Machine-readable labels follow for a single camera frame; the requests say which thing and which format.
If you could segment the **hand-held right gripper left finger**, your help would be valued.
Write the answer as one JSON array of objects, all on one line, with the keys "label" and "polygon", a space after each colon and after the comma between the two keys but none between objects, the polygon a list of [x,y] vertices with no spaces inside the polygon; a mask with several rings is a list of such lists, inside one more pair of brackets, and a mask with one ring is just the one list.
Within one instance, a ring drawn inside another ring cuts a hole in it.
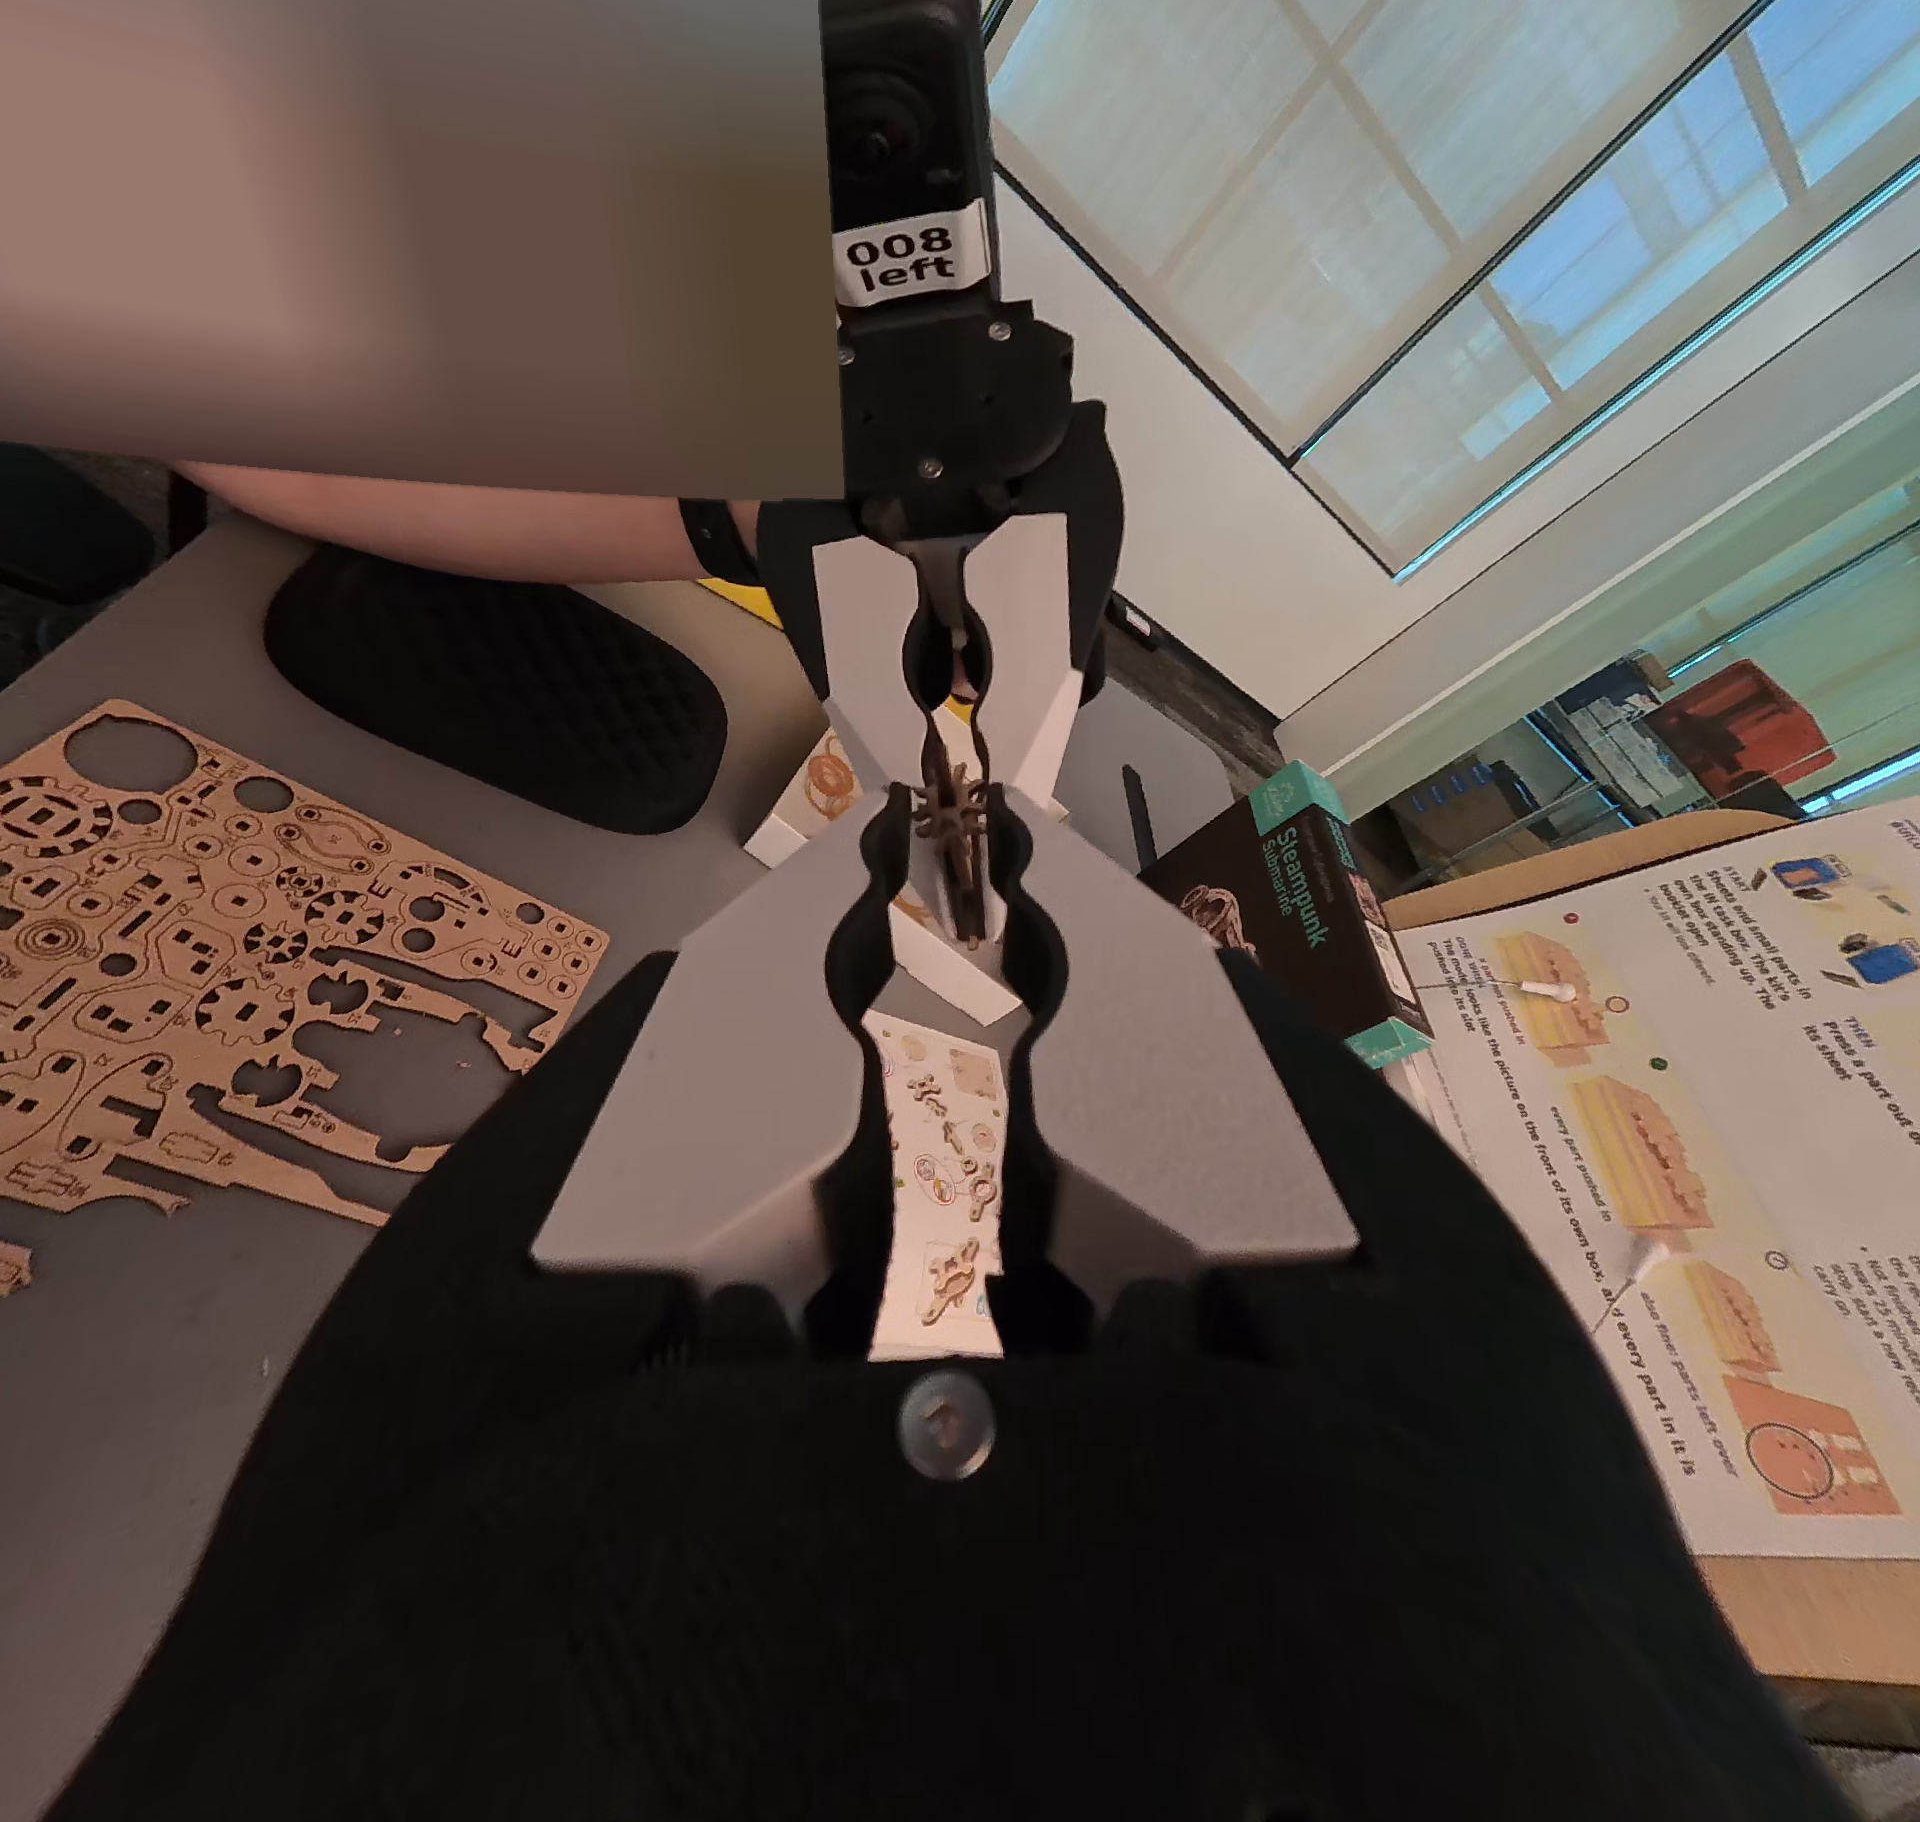
[{"label": "hand-held right gripper left finger", "polygon": [[865,1014],[896,976],[914,787],[887,782],[673,959],[529,1258],[817,1292],[883,1272],[891,1131]]}]

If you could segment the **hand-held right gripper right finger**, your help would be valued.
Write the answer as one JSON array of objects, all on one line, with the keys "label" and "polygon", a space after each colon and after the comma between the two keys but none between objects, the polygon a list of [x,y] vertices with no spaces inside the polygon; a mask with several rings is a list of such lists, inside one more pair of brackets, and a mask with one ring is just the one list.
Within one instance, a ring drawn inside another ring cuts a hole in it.
[{"label": "hand-held right gripper right finger", "polygon": [[999,1292],[1335,1262],[1355,1222],[1221,946],[1038,800],[986,794],[1009,1080]]}]

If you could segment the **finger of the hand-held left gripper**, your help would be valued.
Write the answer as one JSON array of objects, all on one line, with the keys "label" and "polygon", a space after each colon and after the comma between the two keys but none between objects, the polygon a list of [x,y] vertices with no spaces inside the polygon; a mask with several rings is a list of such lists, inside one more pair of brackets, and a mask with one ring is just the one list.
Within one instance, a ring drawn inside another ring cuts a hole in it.
[{"label": "finger of the hand-held left gripper", "polygon": [[919,574],[910,556],[853,534],[813,550],[826,645],[826,714],[865,794],[925,787],[928,714],[914,693],[910,635]]},{"label": "finger of the hand-held left gripper", "polygon": [[1070,659],[1070,518],[1009,518],[970,546],[960,595],[986,639],[986,690],[976,700],[986,774],[1029,800],[1054,800],[1083,705],[1083,670]]}]

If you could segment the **wooden axle with gear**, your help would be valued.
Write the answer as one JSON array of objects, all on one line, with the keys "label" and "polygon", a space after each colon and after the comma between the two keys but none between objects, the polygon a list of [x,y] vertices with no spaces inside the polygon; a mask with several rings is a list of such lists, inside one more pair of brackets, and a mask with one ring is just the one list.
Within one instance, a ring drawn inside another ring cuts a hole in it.
[{"label": "wooden axle with gear", "polygon": [[[990,794],[990,754],[986,754],[986,737],[976,723],[976,705],[970,700],[959,700],[959,696],[947,696],[939,705],[925,711],[925,742],[919,742],[919,787],[931,787],[942,781],[951,781],[953,771],[960,771],[967,781],[979,781],[986,782]],[[960,946],[984,946],[986,943],[986,892],[990,892],[990,880],[986,880],[986,838],[976,840],[976,848],[931,848],[925,840],[928,856],[931,856],[931,870],[942,880],[942,908],[947,908],[947,919],[953,931],[953,936]]]}]

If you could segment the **person's left forearm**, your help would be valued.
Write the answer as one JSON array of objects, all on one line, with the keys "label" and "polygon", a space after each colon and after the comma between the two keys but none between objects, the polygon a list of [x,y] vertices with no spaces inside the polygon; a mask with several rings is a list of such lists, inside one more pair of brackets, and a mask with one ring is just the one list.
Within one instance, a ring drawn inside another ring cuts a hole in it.
[{"label": "person's left forearm", "polygon": [[279,530],[479,579],[626,585],[703,574],[668,496],[469,489],[257,466],[174,466],[174,471]]}]

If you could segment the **dark teal model kit box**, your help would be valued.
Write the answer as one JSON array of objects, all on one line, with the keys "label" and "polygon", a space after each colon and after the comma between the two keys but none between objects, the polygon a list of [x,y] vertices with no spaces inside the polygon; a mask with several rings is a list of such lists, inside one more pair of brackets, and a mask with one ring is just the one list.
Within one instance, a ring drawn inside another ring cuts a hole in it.
[{"label": "dark teal model kit box", "polygon": [[1156,856],[1139,883],[1237,948],[1368,1066],[1430,1050],[1424,1000],[1365,880],[1341,794],[1285,763]]}]

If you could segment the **laser-cut wooden parts sheet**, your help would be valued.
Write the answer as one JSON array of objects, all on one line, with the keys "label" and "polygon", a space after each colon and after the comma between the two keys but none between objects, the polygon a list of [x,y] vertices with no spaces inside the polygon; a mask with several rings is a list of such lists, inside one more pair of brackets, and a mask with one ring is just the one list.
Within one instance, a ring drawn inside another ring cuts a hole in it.
[{"label": "laser-cut wooden parts sheet", "polygon": [[438,1019],[524,1074],[608,948],[557,899],[130,700],[6,754],[0,850],[0,1182],[54,1214],[170,1214],[189,1182],[380,1229],[319,1161],[410,1182],[449,1135],[349,1120],[303,1030]]}]

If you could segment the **black wrist band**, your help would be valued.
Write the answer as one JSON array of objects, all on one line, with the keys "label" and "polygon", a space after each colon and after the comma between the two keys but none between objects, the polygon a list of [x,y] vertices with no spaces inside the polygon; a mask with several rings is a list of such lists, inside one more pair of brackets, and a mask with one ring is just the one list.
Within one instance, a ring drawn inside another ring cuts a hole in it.
[{"label": "black wrist band", "polygon": [[680,496],[675,511],[703,579],[763,585],[756,546],[725,496]]}]

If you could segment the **open instruction booklet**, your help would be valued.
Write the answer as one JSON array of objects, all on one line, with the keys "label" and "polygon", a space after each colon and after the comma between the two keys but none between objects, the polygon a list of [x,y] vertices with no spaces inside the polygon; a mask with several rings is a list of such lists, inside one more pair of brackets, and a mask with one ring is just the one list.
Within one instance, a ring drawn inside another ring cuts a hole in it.
[{"label": "open instruction booklet", "polygon": [[[809,746],[746,856],[781,867],[862,800],[862,781],[835,724]],[[887,912],[902,976],[970,1019],[1002,1019],[1013,989],[984,946],[951,943],[910,880]],[[999,1191],[1009,1081],[990,1047],[869,1010],[862,1018],[883,1074],[891,1131],[891,1258],[873,1311],[869,1359],[999,1357],[986,1284],[999,1272]]]}]

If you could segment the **black mesh wrist rest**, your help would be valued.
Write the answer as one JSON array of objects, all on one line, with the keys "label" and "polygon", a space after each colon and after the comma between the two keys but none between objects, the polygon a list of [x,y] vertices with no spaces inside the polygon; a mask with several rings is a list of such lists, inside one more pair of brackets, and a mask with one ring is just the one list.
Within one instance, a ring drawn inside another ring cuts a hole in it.
[{"label": "black mesh wrist rest", "polygon": [[339,723],[608,833],[668,833],[728,742],[717,684],[570,585],[515,585],[319,546],[260,643]]}]

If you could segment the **large window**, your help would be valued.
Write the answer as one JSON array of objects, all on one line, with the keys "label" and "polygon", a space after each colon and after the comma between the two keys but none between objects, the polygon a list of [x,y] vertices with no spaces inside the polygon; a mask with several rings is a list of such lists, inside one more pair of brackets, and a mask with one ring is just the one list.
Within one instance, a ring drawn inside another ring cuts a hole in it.
[{"label": "large window", "polygon": [[1009,184],[1411,579],[1915,191],[1920,0],[997,0]]}]

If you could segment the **red cabinet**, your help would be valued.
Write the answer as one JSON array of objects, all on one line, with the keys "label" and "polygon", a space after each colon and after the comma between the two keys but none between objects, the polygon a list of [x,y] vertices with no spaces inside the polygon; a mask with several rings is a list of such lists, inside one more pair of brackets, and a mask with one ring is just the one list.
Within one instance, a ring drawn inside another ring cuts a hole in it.
[{"label": "red cabinet", "polygon": [[1668,696],[1645,714],[1645,732],[1709,800],[1781,818],[1798,818],[1789,787],[1838,759],[1810,711],[1753,659],[1732,659]]}]

